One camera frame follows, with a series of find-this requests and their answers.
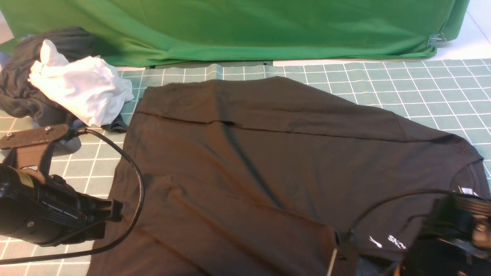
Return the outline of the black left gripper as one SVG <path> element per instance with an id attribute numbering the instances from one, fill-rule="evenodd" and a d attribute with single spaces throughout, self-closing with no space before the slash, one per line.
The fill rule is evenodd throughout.
<path id="1" fill-rule="evenodd" d="M 58 175 L 1 165 L 1 235 L 37 246 L 105 237 L 106 222 L 120 222 L 123 205 L 77 192 Z"/>

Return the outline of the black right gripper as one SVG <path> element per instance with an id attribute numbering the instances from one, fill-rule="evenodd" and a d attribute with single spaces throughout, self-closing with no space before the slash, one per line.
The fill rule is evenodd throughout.
<path id="1" fill-rule="evenodd" d="M 399 265 L 400 276 L 489 276 L 490 200 L 456 194 L 438 199 Z"/>

